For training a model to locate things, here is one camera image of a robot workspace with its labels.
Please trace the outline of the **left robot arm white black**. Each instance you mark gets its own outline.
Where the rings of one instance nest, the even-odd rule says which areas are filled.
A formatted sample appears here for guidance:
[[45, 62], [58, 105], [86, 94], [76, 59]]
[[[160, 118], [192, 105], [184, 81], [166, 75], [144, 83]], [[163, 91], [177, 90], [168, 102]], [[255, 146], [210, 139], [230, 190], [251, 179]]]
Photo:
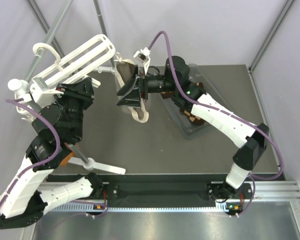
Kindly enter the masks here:
[[96, 173], [79, 175], [54, 189], [38, 189], [70, 157], [71, 146], [82, 140], [84, 111], [93, 101], [93, 81], [86, 76], [78, 83], [58, 84], [52, 103], [32, 112], [36, 137], [16, 175], [0, 194], [0, 230], [28, 227], [60, 205], [103, 194], [103, 182]]

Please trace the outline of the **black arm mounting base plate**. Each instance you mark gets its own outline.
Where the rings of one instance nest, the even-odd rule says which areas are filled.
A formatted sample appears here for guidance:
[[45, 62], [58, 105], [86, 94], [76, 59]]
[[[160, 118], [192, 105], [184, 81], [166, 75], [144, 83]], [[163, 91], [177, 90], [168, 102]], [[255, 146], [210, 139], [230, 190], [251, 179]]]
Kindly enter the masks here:
[[206, 182], [111, 182], [104, 187], [104, 198], [113, 208], [190, 208], [214, 207], [225, 199], [250, 199], [252, 187], [245, 183], [228, 195], [221, 183]]

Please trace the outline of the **white plastic clip hanger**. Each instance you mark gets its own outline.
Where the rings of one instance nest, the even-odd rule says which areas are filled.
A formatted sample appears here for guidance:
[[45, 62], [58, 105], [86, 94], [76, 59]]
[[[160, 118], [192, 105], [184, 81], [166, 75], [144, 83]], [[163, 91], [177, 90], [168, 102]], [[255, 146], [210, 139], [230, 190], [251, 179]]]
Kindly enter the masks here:
[[[56, 89], [57, 84], [75, 84], [82, 81], [89, 73], [97, 67], [114, 57], [116, 48], [114, 44], [104, 34], [97, 34], [91, 39], [65, 55], [60, 57], [57, 51], [50, 45], [39, 42], [33, 45], [32, 51], [35, 53], [38, 48], [44, 48], [55, 57], [54, 63], [44, 69], [33, 78], [42, 78], [50, 89]], [[29, 106], [30, 101], [34, 101], [30, 93], [14, 98], [23, 98], [22, 103]]]

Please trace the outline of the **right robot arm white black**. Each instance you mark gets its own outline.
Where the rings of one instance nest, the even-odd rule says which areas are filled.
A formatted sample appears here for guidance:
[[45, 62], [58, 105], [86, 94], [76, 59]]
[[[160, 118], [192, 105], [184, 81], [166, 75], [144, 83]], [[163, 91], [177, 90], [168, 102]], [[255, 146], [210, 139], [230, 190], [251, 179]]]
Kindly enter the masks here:
[[169, 93], [181, 110], [198, 117], [224, 135], [238, 148], [233, 164], [219, 191], [222, 199], [235, 198], [268, 144], [269, 128], [244, 121], [219, 104], [206, 90], [189, 78], [190, 67], [180, 56], [166, 60], [164, 74], [144, 74], [135, 69], [117, 91], [120, 107], [141, 108], [149, 94]]

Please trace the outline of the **cream white ribbed sock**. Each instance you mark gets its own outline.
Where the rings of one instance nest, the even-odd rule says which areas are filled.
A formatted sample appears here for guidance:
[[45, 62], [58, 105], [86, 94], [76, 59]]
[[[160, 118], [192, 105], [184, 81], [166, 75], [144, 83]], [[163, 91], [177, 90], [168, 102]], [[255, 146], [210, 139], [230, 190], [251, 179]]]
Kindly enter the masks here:
[[[135, 63], [131, 59], [119, 59], [115, 62], [114, 79], [116, 85], [116, 91], [120, 90], [124, 84], [133, 76], [136, 69]], [[141, 107], [121, 107], [122, 111], [139, 122], [146, 123], [149, 119], [149, 112], [146, 107], [146, 103], [143, 100]]]

